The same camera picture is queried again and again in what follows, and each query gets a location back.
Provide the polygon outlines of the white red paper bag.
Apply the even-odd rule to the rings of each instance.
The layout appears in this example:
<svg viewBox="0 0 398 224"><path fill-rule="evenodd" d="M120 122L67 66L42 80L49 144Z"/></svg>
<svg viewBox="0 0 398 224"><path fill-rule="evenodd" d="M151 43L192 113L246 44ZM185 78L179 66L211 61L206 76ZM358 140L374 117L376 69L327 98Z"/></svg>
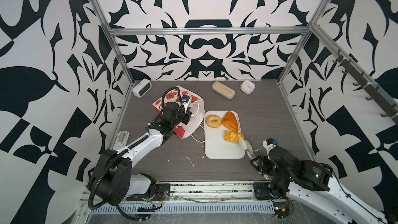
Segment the white red paper bag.
<svg viewBox="0 0 398 224"><path fill-rule="evenodd" d="M181 86L167 89L152 106L157 116L148 128L159 130L164 141L174 134L181 139L188 138L204 120L204 100Z"/></svg>

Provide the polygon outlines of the brown fake croissant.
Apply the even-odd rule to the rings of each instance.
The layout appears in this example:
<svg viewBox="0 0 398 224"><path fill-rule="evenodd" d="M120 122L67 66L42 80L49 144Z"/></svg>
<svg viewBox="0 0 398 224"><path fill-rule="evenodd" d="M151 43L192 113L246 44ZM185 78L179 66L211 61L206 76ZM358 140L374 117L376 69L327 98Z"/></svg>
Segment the brown fake croissant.
<svg viewBox="0 0 398 224"><path fill-rule="evenodd" d="M224 115L221 124L232 132L239 132L238 121L232 112Z"/></svg>

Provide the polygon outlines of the yellow fake pastry bread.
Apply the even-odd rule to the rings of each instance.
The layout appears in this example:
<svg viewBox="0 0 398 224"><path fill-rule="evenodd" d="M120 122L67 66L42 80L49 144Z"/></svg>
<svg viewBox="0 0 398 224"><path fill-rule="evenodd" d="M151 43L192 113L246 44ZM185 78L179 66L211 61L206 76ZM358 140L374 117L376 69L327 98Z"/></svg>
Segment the yellow fake pastry bread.
<svg viewBox="0 0 398 224"><path fill-rule="evenodd" d="M233 132L233 131L225 131L224 140L229 143L239 144L239 139L244 139L244 136L241 133Z"/></svg>

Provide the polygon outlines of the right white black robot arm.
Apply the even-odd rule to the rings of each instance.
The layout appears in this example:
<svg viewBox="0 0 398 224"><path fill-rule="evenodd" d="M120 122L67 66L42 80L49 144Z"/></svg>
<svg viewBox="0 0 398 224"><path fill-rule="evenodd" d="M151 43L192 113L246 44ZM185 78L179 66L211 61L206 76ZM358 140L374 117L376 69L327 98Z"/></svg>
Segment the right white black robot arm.
<svg viewBox="0 0 398 224"><path fill-rule="evenodd" d="M345 188L328 164L300 160L274 139L263 142L267 154L257 157L248 141L239 138L238 143L256 171L271 179L269 183L254 184L258 200L297 201L336 224L397 222L394 214L370 207Z"/></svg>

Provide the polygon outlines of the fake bagel donut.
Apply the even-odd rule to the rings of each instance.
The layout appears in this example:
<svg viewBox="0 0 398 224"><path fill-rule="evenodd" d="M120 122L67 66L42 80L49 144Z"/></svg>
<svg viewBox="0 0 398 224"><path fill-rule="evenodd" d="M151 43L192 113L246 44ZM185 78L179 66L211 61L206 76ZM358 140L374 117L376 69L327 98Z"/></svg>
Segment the fake bagel donut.
<svg viewBox="0 0 398 224"><path fill-rule="evenodd" d="M209 115L206 118L206 124L210 128L218 128L218 127L220 127L222 125L222 120L217 115Z"/></svg>

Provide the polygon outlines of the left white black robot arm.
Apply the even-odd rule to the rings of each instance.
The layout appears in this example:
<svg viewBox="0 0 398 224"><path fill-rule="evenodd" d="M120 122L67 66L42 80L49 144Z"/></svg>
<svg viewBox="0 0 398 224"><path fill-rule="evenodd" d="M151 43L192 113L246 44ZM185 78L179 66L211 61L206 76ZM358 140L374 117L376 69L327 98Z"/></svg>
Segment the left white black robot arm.
<svg viewBox="0 0 398 224"><path fill-rule="evenodd" d="M191 98L186 95L180 103L167 102L153 122L147 125L144 135L121 149L107 149L101 153L87 185L89 209L97 209L106 203L116 206L128 195L132 189L133 167L174 135L174 128L180 123L189 123L192 115L190 103Z"/></svg>

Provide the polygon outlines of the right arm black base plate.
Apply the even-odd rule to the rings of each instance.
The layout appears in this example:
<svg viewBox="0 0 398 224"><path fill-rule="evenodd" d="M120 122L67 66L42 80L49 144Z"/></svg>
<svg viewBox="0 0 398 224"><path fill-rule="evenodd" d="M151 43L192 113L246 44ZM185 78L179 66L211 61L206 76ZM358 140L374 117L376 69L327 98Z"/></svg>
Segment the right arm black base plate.
<svg viewBox="0 0 398 224"><path fill-rule="evenodd" d="M290 188L295 185L292 181L284 183L253 183L255 198L259 201L285 199Z"/></svg>

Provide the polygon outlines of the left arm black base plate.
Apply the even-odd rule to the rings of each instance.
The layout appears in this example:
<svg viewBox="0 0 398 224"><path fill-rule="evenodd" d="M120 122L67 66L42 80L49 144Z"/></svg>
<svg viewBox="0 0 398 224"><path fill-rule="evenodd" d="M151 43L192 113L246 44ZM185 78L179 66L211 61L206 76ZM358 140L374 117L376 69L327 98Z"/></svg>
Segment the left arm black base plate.
<svg viewBox="0 0 398 224"><path fill-rule="evenodd" d="M170 184L153 184L149 187L145 194L135 194L126 197L127 201L145 201L149 199L151 201L162 201L166 200L170 196L171 185Z"/></svg>

